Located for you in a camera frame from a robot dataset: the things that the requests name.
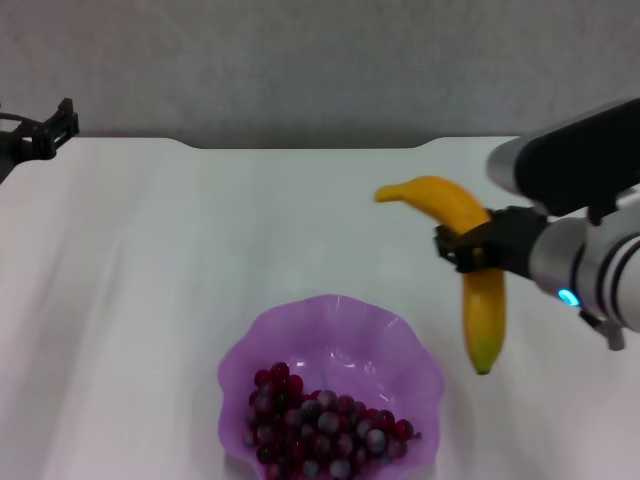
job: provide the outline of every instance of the yellow banana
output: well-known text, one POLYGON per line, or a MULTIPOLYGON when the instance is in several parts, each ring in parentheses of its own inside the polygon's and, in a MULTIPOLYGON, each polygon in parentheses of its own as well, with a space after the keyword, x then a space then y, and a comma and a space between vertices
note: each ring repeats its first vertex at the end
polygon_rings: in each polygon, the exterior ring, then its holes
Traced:
MULTIPOLYGON (((380 188, 377 202, 403 201, 458 235, 490 220, 464 188, 440 177, 419 177, 380 188)), ((489 373, 498 358, 506 329, 504 272, 490 268, 464 274, 463 326, 467 353, 479 374, 489 373)))

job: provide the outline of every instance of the white table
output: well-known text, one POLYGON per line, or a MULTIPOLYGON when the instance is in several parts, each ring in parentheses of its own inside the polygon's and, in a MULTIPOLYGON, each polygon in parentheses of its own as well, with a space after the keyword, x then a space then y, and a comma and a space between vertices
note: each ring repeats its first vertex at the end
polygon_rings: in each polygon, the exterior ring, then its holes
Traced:
POLYGON ((79 139, 0 188, 0 478, 249 479, 216 436, 216 368, 268 307, 335 292, 404 316, 447 379, 421 479, 637 479, 640 341, 508 281, 505 350, 468 363, 434 224, 377 187, 449 177, 488 206, 505 138, 406 150, 196 150, 79 139))

